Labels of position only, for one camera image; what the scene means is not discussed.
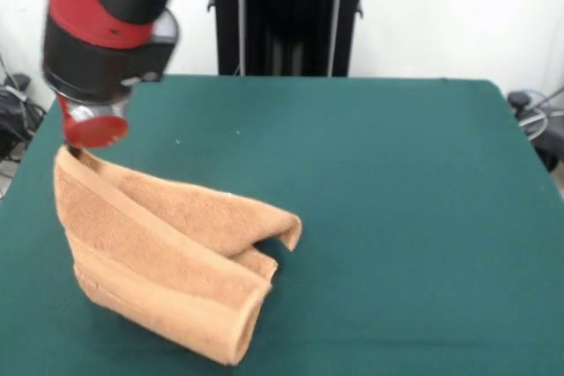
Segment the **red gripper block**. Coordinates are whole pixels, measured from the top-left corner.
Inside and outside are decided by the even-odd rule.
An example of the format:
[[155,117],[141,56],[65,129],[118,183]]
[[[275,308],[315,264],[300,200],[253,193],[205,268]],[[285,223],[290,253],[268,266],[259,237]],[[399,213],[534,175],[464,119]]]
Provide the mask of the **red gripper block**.
[[81,160],[83,148],[98,149],[115,144],[127,136],[125,117],[129,98],[110,103],[86,104],[56,96],[63,114],[63,136],[70,144],[69,154]]

